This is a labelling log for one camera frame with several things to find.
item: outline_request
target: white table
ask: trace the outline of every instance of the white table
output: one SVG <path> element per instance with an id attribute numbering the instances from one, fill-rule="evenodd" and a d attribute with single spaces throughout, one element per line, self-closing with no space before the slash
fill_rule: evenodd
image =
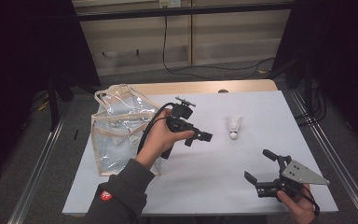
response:
<path id="1" fill-rule="evenodd" d="M 163 105 L 175 102 L 172 95 L 148 95 Z M 279 166 L 262 155 L 267 148 L 277 155 L 290 155 L 311 170 L 320 170 L 296 125 L 280 91 L 180 94 L 197 105 L 188 120 L 202 131 L 212 133 L 210 143 L 194 141 L 175 144 L 170 158 L 162 161 L 162 176 L 149 185 L 144 216 L 265 215 L 287 211 L 274 198 L 258 198 L 244 171 L 258 181 L 278 177 Z M 227 115 L 242 115 L 236 140 L 228 136 Z M 92 144 L 86 146 L 76 179 L 62 212 L 83 216 L 89 209 L 99 176 Z M 322 212 L 337 211 L 327 186 L 311 185 Z"/>

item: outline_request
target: round red badge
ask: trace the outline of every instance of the round red badge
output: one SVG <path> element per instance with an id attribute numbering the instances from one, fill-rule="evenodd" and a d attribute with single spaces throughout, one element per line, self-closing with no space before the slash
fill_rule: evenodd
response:
<path id="1" fill-rule="evenodd" d="M 103 193 L 101 194 L 101 199 L 103 200 L 103 201 L 108 201 L 108 200 L 110 200 L 111 198 L 113 198 L 113 195 L 112 194 L 110 194 L 110 193 L 108 193 L 107 191 L 103 191 Z"/>

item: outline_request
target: wall outlet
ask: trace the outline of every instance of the wall outlet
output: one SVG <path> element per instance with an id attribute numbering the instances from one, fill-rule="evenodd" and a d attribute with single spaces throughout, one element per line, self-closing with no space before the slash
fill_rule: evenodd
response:
<path id="1" fill-rule="evenodd" d="M 170 7 L 181 7 L 181 0 L 171 0 Z"/>
<path id="2" fill-rule="evenodd" d="M 170 0 L 159 0 L 159 7 L 160 8 L 170 7 Z"/>

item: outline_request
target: gray carpet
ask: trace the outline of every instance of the gray carpet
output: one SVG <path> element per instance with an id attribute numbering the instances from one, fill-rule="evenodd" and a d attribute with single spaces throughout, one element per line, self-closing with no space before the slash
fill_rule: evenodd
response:
<path id="1" fill-rule="evenodd" d="M 220 66 L 230 68 L 244 67 L 255 62 L 224 63 Z M 272 61 L 260 65 L 259 69 L 269 69 Z M 250 76 L 252 69 L 245 71 L 217 70 L 212 68 L 191 68 L 187 73 L 211 79 L 241 79 Z M 252 78 L 262 78 L 264 75 L 255 74 Z M 148 83 L 148 82 L 174 82 L 174 81 L 199 81 L 200 77 L 181 76 L 168 73 L 165 70 L 127 74 L 120 76 L 101 77 L 106 89 L 112 84 L 118 83 Z M 278 77 L 277 86 L 283 91 L 286 101 L 294 115 L 300 111 L 290 94 L 285 88 L 284 77 Z M 66 197 L 75 178 L 77 166 L 80 162 L 85 145 L 90 134 L 90 115 L 97 109 L 93 97 L 86 92 L 74 88 L 75 99 L 70 103 L 70 110 L 64 121 L 60 136 L 53 148 L 46 170 L 37 187 L 36 195 L 28 209 L 23 223 L 79 223 L 80 218 L 69 217 L 62 214 Z M 7 223 L 15 208 L 17 200 L 21 196 L 29 175 L 34 169 L 38 157 L 48 138 L 49 111 L 35 111 L 29 117 L 28 126 L 12 150 L 2 167 L 0 178 L 0 223 Z M 336 149 L 339 157 L 347 166 L 349 172 L 358 183 L 358 134 L 349 130 L 345 125 L 345 119 L 341 117 L 335 106 L 328 102 L 327 115 L 320 122 L 325 134 Z M 310 150 L 318 162 L 324 176 L 331 181 L 329 188 L 336 200 L 339 212 L 335 214 L 321 214 L 322 223 L 358 223 L 358 211 L 351 201 L 347 191 L 342 186 L 319 143 L 308 126 L 300 128 Z M 152 218 L 152 223 L 191 223 L 192 218 L 186 217 L 160 217 Z M 220 218 L 220 223 L 289 223 L 287 214 L 267 217 L 226 217 Z"/>

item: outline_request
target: transparent bag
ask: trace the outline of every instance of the transparent bag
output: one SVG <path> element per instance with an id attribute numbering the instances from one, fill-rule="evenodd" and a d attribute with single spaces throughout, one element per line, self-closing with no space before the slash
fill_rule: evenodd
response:
<path id="1" fill-rule="evenodd" d="M 91 116 L 91 141 L 100 175 L 118 174 L 135 158 L 143 130 L 159 105 L 129 85 L 111 86 L 94 95 L 102 111 Z M 150 169 L 160 175 L 160 159 Z"/>

